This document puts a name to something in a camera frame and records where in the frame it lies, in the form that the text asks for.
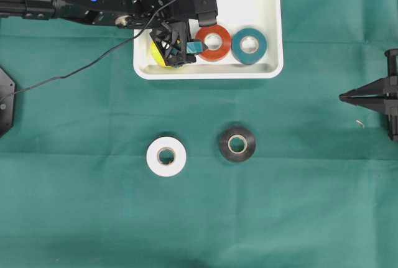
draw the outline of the white tray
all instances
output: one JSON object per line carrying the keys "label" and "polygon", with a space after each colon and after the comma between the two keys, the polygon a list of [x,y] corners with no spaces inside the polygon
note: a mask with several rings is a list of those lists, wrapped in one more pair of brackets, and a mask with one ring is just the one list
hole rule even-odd
{"label": "white tray", "polygon": [[[231,36],[245,27],[259,29],[267,38],[268,49],[256,64],[240,64],[229,54],[219,62],[209,63],[197,57],[194,64],[181,68],[158,66],[150,54],[149,31],[134,40],[134,69],[147,80],[273,78],[283,68],[282,20],[280,0],[217,0],[217,21]],[[190,21],[192,37],[199,30],[197,21]]]}

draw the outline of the black tape roll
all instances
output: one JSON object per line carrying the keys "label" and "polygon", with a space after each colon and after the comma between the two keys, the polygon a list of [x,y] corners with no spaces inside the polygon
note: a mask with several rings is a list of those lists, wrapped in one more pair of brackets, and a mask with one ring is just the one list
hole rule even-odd
{"label": "black tape roll", "polygon": [[[244,149],[241,152],[235,152],[231,147],[231,141],[234,138],[241,139],[244,142]],[[254,134],[243,127],[232,127],[222,133],[218,146],[221,154],[233,162],[242,162],[252,157],[256,150],[256,138]]]}

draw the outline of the yellow tape roll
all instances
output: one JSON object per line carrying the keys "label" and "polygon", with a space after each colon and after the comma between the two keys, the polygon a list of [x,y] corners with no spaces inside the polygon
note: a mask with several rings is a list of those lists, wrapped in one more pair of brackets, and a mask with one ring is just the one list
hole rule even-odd
{"label": "yellow tape roll", "polygon": [[150,54],[152,55],[152,57],[154,58],[154,60],[156,61],[156,63],[159,66],[165,67],[165,68],[170,68],[170,66],[166,66],[162,55],[160,54],[159,50],[156,47],[155,42],[152,41],[152,43],[150,44]]}

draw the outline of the teal tape roll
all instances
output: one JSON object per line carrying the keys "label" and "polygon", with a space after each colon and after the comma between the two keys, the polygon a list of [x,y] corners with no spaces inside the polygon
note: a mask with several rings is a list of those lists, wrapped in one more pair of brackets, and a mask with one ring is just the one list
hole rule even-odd
{"label": "teal tape roll", "polygon": [[[244,42],[250,40],[254,42],[254,46],[249,49],[244,48]],[[235,59],[242,64],[257,63],[266,54],[266,51],[267,40],[259,30],[243,29],[232,38],[232,53]]]}

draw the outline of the black mount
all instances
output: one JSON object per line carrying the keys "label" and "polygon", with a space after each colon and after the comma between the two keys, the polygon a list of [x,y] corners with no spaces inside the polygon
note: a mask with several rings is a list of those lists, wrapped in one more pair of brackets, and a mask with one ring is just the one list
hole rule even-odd
{"label": "black mount", "polygon": [[196,62],[195,56],[187,53],[187,44],[191,42],[187,22],[164,24],[162,27],[153,29],[150,37],[163,56],[166,66],[177,67]]}
{"label": "black mount", "polygon": [[[0,68],[0,97],[13,93],[14,81]],[[0,137],[12,128],[14,122],[14,97],[10,96],[0,102]]]}
{"label": "black mount", "polygon": [[388,77],[340,95],[342,102],[377,111],[387,117],[389,137],[398,141],[398,49],[385,52]]}

